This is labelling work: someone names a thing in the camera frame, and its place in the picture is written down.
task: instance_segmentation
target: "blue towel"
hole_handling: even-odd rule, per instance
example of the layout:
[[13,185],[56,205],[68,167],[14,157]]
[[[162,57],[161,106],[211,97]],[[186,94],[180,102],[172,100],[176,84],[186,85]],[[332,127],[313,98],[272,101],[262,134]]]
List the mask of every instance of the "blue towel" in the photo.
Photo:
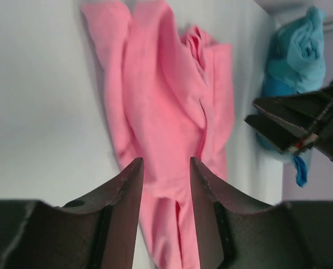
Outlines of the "blue towel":
[[294,93],[318,90],[325,77],[323,56],[324,11],[311,7],[306,16],[283,26],[276,33],[267,72]]
[[[288,85],[268,76],[265,85],[262,91],[263,97],[268,96],[286,96],[294,94],[293,89]],[[292,163],[297,170],[296,175],[296,182],[300,187],[303,187],[308,180],[308,168],[311,163],[312,151],[307,151],[299,156],[286,154],[281,155],[280,153],[276,152],[271,144],[268,141],[258,136],[259,143],[262,145],[263,148],[270,150],[273,152],[273,157],[278,159],[284,163]]]
[[[305,17],[278,30],[270,46],[263,97],[310,92],[322,87],[326,71],[324,18],[324,11],[311,7]],[[292,162],[297,170],[297,184],[305,185],[311,153],[280,155],[266,139],[259,137],[259,141],[265,149],[282,156],[284,162]]]

